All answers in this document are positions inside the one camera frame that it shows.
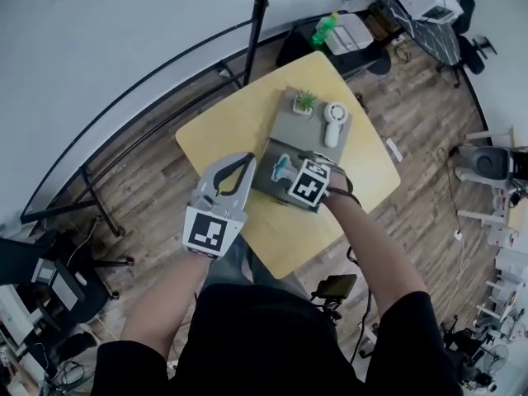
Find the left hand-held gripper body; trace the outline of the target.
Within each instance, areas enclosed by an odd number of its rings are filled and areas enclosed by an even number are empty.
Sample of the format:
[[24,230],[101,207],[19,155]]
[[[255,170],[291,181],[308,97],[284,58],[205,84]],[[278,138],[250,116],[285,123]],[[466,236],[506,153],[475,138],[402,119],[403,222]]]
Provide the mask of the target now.
[[200,195],[186,207],[182,245],[188,252],[209,258],[223,257],[242,231],[248,215]]

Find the small green potted plant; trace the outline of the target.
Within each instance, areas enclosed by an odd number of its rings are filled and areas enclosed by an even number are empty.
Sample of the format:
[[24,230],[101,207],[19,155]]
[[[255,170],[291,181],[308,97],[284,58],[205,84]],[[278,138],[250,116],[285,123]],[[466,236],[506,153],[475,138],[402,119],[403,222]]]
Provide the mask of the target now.
[[314,112],[314,106],[317,97],[305,91],[299,91],[294,98],[292,110],[299,116],[311,116]]

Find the person's blue jeans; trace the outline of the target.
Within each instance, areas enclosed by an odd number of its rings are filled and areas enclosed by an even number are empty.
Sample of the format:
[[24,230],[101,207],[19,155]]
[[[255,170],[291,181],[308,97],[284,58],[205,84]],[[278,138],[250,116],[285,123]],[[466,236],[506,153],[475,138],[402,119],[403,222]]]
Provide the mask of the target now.
[[241,235],[238,235],[226,254],[211,262],[202,290],[211,285],[260,285],[283,290],[302,299],[309,299],[295,273],[277,279]]

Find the black office chair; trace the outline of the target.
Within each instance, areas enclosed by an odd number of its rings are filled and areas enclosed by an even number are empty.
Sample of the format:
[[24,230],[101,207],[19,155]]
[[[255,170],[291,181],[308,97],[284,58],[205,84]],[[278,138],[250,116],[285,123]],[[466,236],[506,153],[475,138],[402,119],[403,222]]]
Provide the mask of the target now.
[[458,41],[460,52],[460,61],[451,67],[455,75],[454,88],[460,87],[459,73],[464,70],[464,67],[467,67],[475,75],[481,74],[485,69],[483,59],[488,58],[484,52],[485,49],[490,49],[494,54],[497,54],[497,51],[487,37],[483,37],[480,42],[476,41],[476,39],[472,39],[472,42],[469,42],[464,36],[471,26],[476,0],[458,0],[458,3],[462,9],[462,14],[450,24],[455,38]]

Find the yellow square table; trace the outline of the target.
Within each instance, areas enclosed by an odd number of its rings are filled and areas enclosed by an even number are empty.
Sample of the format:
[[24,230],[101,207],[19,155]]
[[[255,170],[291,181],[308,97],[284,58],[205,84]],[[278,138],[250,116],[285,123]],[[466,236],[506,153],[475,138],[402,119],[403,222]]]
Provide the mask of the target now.
[[[309,91],[328,102],[341,102],[352,115],[340,166],[354,186],[362,208],[371,212],[401,180],[382,139],[353,92],[320,52],[298,59],[226,97],[180,128],[175,139],[198,174],[231,153],[261,156],[287,87]],[[283,278],[316,257],[343,234],[332,214],[311,214],[251,191],[242,236],[266,268]]]

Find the person's black shirt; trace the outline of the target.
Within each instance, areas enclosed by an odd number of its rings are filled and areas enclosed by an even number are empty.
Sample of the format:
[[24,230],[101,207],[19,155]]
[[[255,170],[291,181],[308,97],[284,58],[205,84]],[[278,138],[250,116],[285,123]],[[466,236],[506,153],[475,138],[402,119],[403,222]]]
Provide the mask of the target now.
[[203,290],[174,376],[154,349],[102,345],[92,396],[463,396],[431,300],[413,292],[383,316],[358,379],[335,327],[309,301],[259,285]]

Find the grey tray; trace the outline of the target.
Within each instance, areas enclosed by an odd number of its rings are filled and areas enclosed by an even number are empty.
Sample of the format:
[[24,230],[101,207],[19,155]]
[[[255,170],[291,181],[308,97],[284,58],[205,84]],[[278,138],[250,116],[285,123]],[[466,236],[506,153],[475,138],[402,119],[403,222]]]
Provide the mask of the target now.
[[283,93],[252,187],[285,205],[294,205],[302,210],[307,210],[306,205],[299,203],[287,194],[292,184],[286,180],[281,180],[278,183],[271,180],[272,168],[283,153],[289,154],[292,163],[299,168],[301,162],[298,159],[298,154],[302,151],[324,154],[338,165],[351,129],[352,115],[347,110],[348,117],[340,128],[337,146],[328,148],[324,143],[327,122],[323,117],[323,109],[331,102],[317,98],[312,115],[297,115],[293,112],[292,107],[298,92],[298,89],[288,87]]

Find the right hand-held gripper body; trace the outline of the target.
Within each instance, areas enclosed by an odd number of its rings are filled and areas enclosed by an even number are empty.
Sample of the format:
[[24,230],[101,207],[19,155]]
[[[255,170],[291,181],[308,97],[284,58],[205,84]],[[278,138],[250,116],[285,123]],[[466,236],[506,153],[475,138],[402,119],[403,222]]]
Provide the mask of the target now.
[[317,213],[323,197],[328,195],[331,172],[340,172],[341,168],[324,154],[314,151],[302,151],[298,159],[301,164],[287,194],[306,205],[307,210]]

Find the person's right forearm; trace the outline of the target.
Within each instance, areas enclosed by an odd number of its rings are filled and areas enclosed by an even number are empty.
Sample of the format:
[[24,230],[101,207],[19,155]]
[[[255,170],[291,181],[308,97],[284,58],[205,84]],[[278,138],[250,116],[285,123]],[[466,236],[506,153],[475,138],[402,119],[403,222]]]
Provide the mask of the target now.
[[349,196],[347,178],[331,172],[323,203],[342,227],[381,318],[404,296],[427,289],[401,247]]

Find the white handheld fan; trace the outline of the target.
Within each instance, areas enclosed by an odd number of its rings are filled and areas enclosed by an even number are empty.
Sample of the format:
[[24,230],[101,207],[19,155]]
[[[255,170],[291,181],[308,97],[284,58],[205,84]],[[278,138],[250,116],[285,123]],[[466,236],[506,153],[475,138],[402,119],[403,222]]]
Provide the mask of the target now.
[[347,121],[347,109],[340,102],[328,103],[323,109],[323,117],[327,122],[324,137],[325,146],[335,148],[338,143],[340,128]]

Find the low black cabinet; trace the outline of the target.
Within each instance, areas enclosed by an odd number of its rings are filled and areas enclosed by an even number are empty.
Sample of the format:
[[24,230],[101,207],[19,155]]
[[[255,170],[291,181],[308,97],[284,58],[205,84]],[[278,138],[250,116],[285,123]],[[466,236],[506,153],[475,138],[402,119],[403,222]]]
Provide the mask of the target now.
[[342,55],[334,55],[326,45],[314,45],[311,35],[324,16],[326,14],[307,17],[293,23],[276,58],[277,67],[318,50],[329,59],[345,81],[353,79],[365,70],[379,76],[389,72],[392,65],[391,58],[388,50],[379,41],[375,40],[365,49]]

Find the grey flat device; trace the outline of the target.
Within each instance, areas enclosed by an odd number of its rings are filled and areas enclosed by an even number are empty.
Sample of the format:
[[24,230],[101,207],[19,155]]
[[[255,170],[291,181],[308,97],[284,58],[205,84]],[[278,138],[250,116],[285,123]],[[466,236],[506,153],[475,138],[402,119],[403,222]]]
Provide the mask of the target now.
[[60,260],[52,262],[41,258],[36,263],[31,282],[52,289],[68,310],[72,310],[77,302],[83,302],[85,299],[75,277]]

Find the white rectangular container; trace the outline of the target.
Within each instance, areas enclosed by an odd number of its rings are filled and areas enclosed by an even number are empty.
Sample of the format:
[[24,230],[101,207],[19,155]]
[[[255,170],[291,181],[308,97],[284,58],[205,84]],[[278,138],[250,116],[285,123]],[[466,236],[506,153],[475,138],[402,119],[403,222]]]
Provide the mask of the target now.
[[334,55],[342,55],[363,50],[373,41],[374,37],[366,24],[356,14],[347,13],[338,17],[325,44]]

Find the person's left forearm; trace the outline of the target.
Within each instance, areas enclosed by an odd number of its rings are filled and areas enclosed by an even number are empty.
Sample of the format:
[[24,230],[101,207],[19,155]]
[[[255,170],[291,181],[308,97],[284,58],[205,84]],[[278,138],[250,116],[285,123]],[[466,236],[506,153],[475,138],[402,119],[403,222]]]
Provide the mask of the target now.
[[210,262],[210,258],[192,253],[177,256],[135,303],[120,338],[150,347],[167,360]]

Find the light blue white small object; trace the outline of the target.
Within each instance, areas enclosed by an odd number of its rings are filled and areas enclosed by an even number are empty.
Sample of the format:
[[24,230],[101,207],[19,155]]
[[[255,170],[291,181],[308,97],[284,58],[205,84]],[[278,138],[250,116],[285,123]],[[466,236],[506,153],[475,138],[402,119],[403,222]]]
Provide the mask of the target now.
[[290,155],[283,153],[272,168],[271,180],[278,183],[286,180],[293,184],[299,175],[299,169],[292,163]]

